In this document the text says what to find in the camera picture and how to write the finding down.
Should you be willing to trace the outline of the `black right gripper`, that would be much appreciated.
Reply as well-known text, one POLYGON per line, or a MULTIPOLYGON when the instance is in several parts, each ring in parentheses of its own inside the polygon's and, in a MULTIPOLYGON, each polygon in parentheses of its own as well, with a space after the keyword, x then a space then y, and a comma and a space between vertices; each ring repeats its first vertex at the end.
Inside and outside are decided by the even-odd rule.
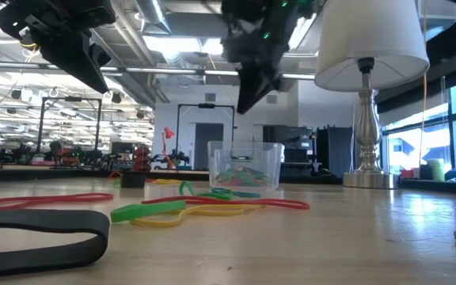
POLYGON ((227 35, 221 39, 222 56, 240 63, 237 113, 246 114, 264 96, 281 85, 271 67, 289 50, 289 41, 301 18, 309 20, 316 0, 222 0, 221 18, 227 35))

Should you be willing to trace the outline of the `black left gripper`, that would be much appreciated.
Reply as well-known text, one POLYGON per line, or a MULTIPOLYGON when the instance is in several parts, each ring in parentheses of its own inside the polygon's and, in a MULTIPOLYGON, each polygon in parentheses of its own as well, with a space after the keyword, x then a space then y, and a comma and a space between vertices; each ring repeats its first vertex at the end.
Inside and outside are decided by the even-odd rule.
POLYGON ((42 57, 97 92, 107 92, 101 73, 105 50, 82 33, 116 21, 110 0, 7 0, 0 9, 0 29, 15 39, 57 37, 77 33, 68 41, 43 44, 42 57))

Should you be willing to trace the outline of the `small black block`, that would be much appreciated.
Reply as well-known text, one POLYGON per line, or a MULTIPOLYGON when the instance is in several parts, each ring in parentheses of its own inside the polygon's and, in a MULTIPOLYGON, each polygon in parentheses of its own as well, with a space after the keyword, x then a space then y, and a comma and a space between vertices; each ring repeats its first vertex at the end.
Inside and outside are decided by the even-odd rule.
POLYGON ((127 172, 123 173, 120 178, 121 188, 144 188, 146 184, 145 173, 127 172))

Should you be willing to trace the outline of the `wide green rubber band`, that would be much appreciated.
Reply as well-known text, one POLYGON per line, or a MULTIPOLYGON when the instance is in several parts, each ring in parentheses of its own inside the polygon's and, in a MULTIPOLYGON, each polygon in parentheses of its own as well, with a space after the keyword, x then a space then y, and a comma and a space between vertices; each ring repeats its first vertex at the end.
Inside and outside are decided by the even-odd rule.
POLYGON ((112 210, 110 212, 110 219, 114 223, 126 222, 170 211, 184 210, 185 208, 186 202, 183 200, 149 204, 128 204, 112 210))

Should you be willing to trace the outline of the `wide black rubber band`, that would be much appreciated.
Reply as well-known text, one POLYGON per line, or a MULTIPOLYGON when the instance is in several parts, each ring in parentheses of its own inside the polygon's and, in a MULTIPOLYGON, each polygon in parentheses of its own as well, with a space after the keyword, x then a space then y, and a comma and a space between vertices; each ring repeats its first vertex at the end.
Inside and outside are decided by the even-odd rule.
POLYGON ((108 248, 110 221, 98 211, 19 209, 0 211, 0 228, 53 234, 89 233, 67 245, 0 252, 0 277, 81 268, 100 260, 108 248))

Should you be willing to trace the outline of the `clear plastic bin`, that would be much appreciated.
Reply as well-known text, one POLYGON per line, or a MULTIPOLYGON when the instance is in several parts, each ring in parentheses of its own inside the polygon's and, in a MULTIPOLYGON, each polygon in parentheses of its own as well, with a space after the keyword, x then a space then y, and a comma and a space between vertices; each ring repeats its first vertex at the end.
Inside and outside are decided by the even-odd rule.
POLYGON ((247 188, 222 186, 215 177, 228 169, 249 167, 265 173, 269 177, 264 189, 275 190, 279 187, 281 152, 283 145, 277 142, 219 142, 208 144, 208 169, 211 187, 247 188))

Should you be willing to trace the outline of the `black ceiling dome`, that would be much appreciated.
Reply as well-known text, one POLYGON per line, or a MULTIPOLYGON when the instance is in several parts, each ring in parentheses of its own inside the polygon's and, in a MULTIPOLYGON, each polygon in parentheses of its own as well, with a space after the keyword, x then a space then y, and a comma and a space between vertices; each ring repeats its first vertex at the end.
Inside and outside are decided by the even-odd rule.
POLYGON ((31 33, 28 30, 23 31, 20 34, 21 38, 19 39, 20 45, 28 51, 39 51, 40 46, 34 42, 31 37, 31 33))

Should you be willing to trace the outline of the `grey door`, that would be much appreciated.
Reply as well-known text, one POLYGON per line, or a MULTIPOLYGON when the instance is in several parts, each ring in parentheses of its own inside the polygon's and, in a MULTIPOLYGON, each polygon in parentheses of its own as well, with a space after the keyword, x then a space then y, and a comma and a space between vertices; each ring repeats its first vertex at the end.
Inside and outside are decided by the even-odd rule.
POLYGON ((224 126, 221 123, 197 123, 195 130, 194 169, 208 169, 208 143, 223 140, 224 126))

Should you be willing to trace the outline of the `dark equipment shelf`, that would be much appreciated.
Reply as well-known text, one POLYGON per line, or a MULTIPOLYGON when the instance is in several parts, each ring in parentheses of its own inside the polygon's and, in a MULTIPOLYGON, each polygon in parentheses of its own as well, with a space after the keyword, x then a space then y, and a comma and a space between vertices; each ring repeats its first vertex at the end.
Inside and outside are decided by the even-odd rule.
POLYGON ((310 127, 263 126, 265 143, 281 143, 280 177, 311 177, 316 159, 316 134, 310 127))

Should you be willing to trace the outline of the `long ceiling light bar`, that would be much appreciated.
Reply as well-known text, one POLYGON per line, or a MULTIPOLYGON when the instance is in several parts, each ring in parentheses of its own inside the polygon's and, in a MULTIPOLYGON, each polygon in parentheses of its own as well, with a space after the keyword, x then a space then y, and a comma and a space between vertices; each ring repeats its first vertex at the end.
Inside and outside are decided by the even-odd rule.
MULTIPOLYGON (((14 63, 0 62, 0 69, 10 70, 51 70, 60 72, 57 66, 45 63, 14 63)), ((142 73, 142 74, 172 74, 172 75, 206 75, 206 76, 238 76, 234 70, 197 70, 197 69, 170 69, 158 67, 116 67, 104 66, 102 74, 142 73)))

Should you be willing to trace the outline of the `black partition panels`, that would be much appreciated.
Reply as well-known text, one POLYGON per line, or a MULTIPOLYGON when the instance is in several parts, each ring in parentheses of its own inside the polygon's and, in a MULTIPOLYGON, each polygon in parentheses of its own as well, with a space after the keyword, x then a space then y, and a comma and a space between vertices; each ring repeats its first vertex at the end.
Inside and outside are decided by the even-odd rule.
POLYGON ((327 126, 318 128, 317 133, 317 162, 319 171, 331 176, 342 178, 351 171, 352 151, 351 127, 327 126))

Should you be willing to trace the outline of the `small black bench robot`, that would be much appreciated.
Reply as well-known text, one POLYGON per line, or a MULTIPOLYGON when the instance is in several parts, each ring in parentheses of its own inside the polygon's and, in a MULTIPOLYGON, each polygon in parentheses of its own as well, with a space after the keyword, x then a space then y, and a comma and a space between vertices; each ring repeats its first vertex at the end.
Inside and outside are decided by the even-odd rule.
POLYGON ((190 158, 184 152, 172 150, 169 154, 156 154, 150 161, 155 169, 162 169, 160 164, 166 164, 167 169, 190 169, 190 158))

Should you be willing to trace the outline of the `background workbench with equipment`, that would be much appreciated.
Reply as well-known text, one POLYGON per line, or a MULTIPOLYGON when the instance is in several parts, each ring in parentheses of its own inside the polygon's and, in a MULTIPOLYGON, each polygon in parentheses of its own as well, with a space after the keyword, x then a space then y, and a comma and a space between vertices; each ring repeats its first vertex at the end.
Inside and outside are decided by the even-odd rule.
POLYGON ((104 154, 103 149, 85 149, 70 146, 60 141, 50 141, 42 152, 32 148, 31 143, 21 143, 14 149, 0 149, 0 168, 5 165, 45 166, 53 169, 100 169, 106 171, 133 170, 131 159, 133 146, 117 144, 111 153, 104 154))

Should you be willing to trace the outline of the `white shade silver table lamp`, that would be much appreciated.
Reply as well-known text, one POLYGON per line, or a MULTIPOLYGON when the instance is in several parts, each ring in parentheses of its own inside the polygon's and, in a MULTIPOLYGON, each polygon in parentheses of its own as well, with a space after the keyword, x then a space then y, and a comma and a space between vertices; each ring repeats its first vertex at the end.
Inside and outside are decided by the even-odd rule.
POLYGON ((327 0, 315 75, 316 86, 356 92, 360 114, 355 140, 360 166, 343 175, 351 188, 397 187, 378 164, 382 132, 374 98, 425 75, 430 63, 414 0, 327 0))

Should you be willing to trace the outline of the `green cup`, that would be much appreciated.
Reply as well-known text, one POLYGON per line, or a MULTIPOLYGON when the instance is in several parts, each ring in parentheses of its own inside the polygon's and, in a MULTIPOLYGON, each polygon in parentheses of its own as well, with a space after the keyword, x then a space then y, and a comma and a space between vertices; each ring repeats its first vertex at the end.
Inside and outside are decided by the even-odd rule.
POLYGON ((442 158, 430 159, 427 165, 431 169, 431 177, 434 181, 445 181, 444 160, 442 158))

